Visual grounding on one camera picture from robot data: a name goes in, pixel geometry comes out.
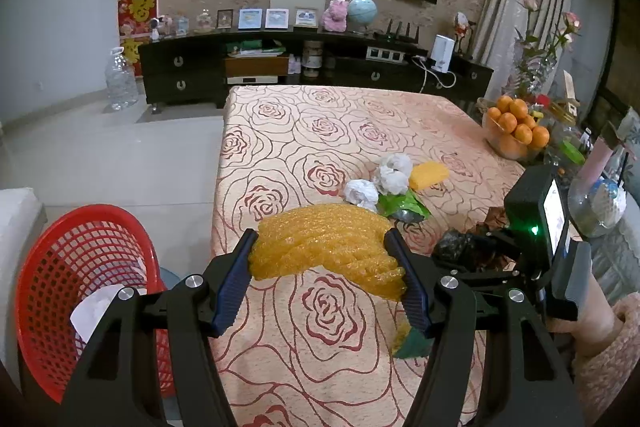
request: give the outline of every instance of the human hand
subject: human hand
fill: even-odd
[[[585,302],[576,322],[549,319],[546,327],[552,333],[571,333],[575,350],[581,357],[591,358],[603,352],[622,329],[593,274],[590,275]]]

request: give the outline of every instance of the floral bedspread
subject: floral bedspread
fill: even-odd
[[[522,173],[489,148],[481,128],[444,98],[324,86],[235,87],[213,215],[212,253],[233,250],[247,228],[283,210],[341,201],[344,184],[369,178],[380,156],[407,153],[447,165],[450,177],[418,193],[433,215],[399,225],[430,253],[448,228],[465,230],[502,204]],[[252,282],[233,327],[212,343],[240,426],[401,426],[426,359],[389,348],[402,305],[371,296],[321,267]],[[478,405],[484,338],[461,423]]]

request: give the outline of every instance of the photo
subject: photo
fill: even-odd
[[[218,29],[231,28],[234,23],[233,10],[218,10]]]
[[[239,30],[257,30],[262,27],[262,8],[240,10]]]
[[[318,28],[318,11],[315,8],[296,8],[296,26]]]
[[[264,27],[281,30],[289,29],[289,10],[285,8],[269,8]]]

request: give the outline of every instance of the bowl of oranges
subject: bowl of oranges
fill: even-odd
[[[503,158],[524,160],[549,142],[549,131],[529,114],[529,105],[504,94],[482,117],[485,138]]]

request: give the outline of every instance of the yellow sponge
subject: yellow sponge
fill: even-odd
[[[416,165],[409,176],[409,186],[412,190],[423,190],[440,183],[449,177],[449,169],[439,162],[425,162]]]

